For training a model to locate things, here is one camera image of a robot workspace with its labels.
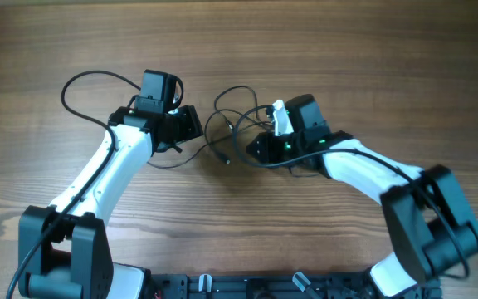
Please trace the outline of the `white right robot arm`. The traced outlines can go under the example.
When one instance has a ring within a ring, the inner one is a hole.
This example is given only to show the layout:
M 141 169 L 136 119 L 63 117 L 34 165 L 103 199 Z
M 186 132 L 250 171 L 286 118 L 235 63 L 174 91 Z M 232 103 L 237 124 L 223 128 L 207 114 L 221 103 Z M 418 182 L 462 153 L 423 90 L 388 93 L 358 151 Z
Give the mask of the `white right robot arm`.
M 362 273 L 326 278 L 322 291 L 297 272 L 293 283 L 312 298 L 439 298 L 440 278 L 457 264 L 470 275 L 478 220 L 456 176 L 377 154 L 344 131 L 333 132 L 311 94 L 265 106 L 270 129 L 246 146 L 246 162 L 274 169 L 302 165 L 346 183 L 377 202 L 393 253 Z

